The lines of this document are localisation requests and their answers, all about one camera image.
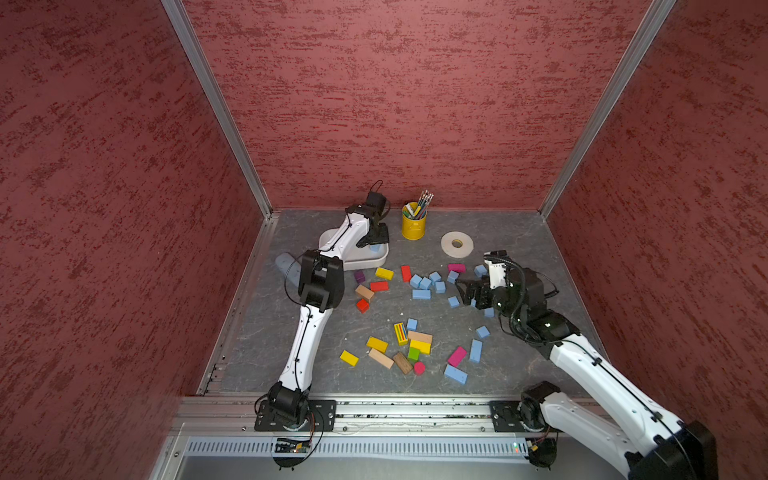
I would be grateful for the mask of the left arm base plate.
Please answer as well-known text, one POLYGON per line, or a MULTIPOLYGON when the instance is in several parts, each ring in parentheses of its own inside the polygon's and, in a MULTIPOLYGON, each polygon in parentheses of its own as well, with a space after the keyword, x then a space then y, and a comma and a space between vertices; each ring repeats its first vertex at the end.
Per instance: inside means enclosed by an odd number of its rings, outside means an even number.
POLYGON ((295 413, 286 413, 263 400, 256 409, 254 430, 279 433, 332 431, 337 406, 336 400, 310 399, 301 403, 295 413))

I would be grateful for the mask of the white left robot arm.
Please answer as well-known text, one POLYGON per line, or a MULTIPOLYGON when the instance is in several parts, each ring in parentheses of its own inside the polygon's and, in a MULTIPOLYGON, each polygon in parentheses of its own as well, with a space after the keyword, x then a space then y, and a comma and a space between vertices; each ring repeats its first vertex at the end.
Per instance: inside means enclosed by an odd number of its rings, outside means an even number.
POLYGON ((311 417, 309 394, 313 368, 325 326, 344 296, 345 262, 352 252, 386 245, 384 219, 389 202, 364 202, 345 209, 332 237, 299 259, 299 320, 288 359, 266 394, 266 406, 288 430, 300 429, 311 417))

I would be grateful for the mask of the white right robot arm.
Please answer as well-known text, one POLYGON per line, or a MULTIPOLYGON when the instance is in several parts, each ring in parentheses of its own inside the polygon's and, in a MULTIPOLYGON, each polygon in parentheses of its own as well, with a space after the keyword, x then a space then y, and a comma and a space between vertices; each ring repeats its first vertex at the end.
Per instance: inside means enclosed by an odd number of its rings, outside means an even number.
POLYGON ((556 441, 548 433, 555 430, 579 441, 626 479, 718 478, 714 435, 702 423, 686 423, 654 401, 574 323, 549 308, 548 300, 559 291, 546 290, 543 276, 503 251, 486 254, 484 264, 476 279, 455 280, 462 303, 496 314, 503 333, 567 373, 608 415, 583 409, 548 381, 524 391, 517 417, 545 445, 543 453, 530 453, 530 463, 552 463, 556 441))

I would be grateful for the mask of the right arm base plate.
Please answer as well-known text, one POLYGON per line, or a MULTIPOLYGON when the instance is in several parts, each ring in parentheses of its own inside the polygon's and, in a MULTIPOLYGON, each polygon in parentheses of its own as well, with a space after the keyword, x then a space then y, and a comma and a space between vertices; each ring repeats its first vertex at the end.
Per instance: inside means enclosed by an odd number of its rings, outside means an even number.
POLYGON ((490 418, 494 431, 523 434, 543 434, 552 429, 546 422, 540 404, 534 400, 491 401, 490 418))

